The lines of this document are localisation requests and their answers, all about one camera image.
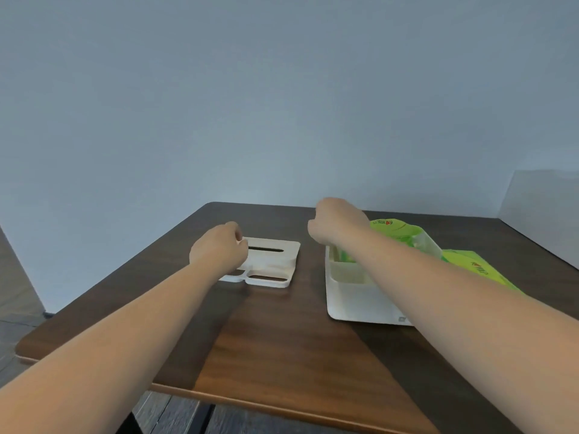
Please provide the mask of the person's right hand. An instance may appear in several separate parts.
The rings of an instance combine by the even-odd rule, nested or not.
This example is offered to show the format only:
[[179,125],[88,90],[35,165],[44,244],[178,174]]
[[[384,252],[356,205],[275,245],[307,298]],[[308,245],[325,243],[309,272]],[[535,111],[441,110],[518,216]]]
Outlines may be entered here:
[[371,231],[366,214],[342,198],[326,197],[315,206],[315,217],[308,221],[308,233],[322,245],[341,247]]

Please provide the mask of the person's left hand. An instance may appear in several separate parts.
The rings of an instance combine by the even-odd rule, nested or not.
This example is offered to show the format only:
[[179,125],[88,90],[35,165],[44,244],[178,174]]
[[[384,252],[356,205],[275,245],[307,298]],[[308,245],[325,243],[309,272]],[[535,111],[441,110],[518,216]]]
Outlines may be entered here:
[[189,253],[189,264],[210,274],[214,280],[238,269],[248,258],[248,253],[236,250],[230,222],[233,221],[214,226],[204,233]]

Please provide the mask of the white tissue box lid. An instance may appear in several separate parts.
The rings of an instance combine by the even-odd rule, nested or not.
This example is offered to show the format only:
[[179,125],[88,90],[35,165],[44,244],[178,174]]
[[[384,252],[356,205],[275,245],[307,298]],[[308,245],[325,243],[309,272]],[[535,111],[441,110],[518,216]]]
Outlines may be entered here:
[[300,242],[245,237],[248,257],[243,264],[220,278],[221,282],[246,283],[273,289],[287,288],[293,278]]

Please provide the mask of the green tissue pack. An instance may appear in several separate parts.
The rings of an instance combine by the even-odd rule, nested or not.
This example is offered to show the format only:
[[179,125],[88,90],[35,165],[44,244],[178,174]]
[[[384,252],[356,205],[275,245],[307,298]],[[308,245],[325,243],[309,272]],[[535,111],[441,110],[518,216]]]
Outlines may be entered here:
[[443,258],[442,249],[422,227],[393,218],[375,219],[371,220],[369,224],[374,231],[384,236],[418,249],[439,260]]
[[442,259],[445,262],[449,262],[455,266],[479,274],[498,284],[504,285],[511,290],[522,292],[490,263],[472,250],[444,249],[442,250]]

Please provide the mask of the person's left forearm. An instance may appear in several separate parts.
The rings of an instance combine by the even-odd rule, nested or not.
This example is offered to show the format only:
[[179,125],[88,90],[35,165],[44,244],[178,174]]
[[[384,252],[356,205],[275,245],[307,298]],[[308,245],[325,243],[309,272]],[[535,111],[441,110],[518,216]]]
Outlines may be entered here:
[[198,260],[0,389],[0,434],[115,434],[209,288],[238,264]]

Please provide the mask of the person's right forearm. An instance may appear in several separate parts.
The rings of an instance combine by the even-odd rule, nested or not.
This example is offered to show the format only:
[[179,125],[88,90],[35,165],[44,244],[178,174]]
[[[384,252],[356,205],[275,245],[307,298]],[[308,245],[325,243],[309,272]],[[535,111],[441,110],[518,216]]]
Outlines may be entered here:
[[329,240],[525,434],[579,434],[579,321],[373,232]]

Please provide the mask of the dark wooden table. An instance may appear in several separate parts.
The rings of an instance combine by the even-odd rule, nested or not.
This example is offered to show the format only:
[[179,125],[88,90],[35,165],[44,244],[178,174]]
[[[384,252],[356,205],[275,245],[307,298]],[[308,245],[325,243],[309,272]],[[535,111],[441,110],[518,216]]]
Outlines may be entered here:
[[203,205],[17,343],[38,362],[187,263],[193,242],[235,220],[249,236],[300,242],[287,288],[217,282],[148,389],[375,434],[520,434],[410,326],[327,311],[313,208]]

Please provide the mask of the white tissue box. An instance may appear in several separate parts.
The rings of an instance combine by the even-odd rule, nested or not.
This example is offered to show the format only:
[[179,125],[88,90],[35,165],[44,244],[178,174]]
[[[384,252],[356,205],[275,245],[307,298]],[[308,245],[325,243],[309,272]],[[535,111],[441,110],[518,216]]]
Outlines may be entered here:
[[325,249],[327,311],[338,321],[412,326],[366,271],[336,247]]

